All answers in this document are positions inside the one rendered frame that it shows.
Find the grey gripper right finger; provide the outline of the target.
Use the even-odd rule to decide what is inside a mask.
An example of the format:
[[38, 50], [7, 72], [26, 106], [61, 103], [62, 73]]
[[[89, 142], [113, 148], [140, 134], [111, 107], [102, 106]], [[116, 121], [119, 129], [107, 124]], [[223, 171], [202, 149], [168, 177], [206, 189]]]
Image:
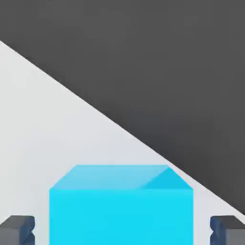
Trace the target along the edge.
[[210, 218], [210, 245], [245, 245], [245, 224], [233, 215]]

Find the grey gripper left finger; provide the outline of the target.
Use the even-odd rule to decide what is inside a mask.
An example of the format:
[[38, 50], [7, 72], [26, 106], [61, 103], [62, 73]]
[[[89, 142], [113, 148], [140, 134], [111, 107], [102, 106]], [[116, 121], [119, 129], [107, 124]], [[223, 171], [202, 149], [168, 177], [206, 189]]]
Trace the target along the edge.
[[0, 245], [35, 245], [33, 216], [12, 215], [0, 224]]

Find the small cyan cube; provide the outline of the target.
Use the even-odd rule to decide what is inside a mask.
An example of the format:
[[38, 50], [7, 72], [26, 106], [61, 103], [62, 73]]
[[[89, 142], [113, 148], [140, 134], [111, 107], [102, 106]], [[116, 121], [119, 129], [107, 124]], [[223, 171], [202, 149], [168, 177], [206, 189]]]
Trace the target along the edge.
[[77, 165], [49, 191], [50, 245], [193, 245], [193, 189], [166, 165]]

